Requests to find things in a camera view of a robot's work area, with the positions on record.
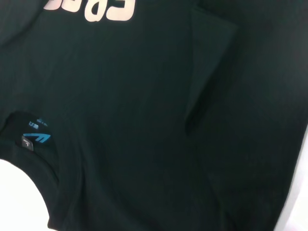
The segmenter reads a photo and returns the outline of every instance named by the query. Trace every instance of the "black t-shirt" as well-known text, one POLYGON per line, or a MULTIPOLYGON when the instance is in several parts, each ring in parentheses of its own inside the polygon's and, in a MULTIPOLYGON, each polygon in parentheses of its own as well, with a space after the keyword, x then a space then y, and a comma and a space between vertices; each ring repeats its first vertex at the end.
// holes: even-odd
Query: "black t-shirt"
POLYGON ((307 3, 4 5, 0 158, 50 228, 274 229, 308 123, 307 3))

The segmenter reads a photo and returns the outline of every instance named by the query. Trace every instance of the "blue logo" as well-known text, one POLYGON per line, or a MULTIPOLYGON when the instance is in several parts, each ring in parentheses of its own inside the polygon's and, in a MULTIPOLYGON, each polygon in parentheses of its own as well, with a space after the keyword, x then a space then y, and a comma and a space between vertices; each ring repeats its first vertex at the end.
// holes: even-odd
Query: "blue logo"
POLYGON ((24 137, 35 137, 35 136, 38 137, 35 141, 40 142, 40 143, 44 143, 44 142, 46 142, 50 138, 51 135, 39 134, 39 133, 27 133, 27 134, 24 134, 24 137))

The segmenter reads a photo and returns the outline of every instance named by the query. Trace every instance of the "t-shirt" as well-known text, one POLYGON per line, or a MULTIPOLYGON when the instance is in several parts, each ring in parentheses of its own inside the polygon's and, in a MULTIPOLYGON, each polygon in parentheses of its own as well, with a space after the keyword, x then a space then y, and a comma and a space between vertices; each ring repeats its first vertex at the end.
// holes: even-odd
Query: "t-shirt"
POLYGON ((308 4, 0 8, 0 158, 59 231, 272 231, 308 124, 308 4))

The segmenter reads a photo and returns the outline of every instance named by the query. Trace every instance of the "size tag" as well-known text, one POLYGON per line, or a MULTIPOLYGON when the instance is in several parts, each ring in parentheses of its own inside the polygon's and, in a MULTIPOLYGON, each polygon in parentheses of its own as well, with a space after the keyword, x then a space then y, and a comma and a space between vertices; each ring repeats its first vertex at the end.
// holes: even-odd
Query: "size tag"
POLYGON ((27 148, 32 152, 34 151, 33 143, 24 136, 21 137, 21 144, 22 147, 27 148))

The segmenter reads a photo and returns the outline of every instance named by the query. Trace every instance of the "neckline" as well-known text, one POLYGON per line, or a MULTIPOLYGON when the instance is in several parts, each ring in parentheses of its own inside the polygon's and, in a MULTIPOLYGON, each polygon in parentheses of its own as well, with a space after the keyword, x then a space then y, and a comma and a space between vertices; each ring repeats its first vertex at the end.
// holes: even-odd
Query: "neckline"
POLYGON ((30 94, 18 94, 5 102, 8 104, 0 105, 0 130, 14 112, 27 112, 40 116, 49 124, 59 156, 59 184, 57 188, 53 187, 56 195, 55 203, 49 208, 51 212, 48 227, 62 230, 69 225, 69 217, 77 203, 82 184, 81 153, 78 139, 74 136, 77 134, 74 132, 75 128, 66 116, 67 109, 64 105, 60 105, 59 101, 43 100, 39 96, 30 94))

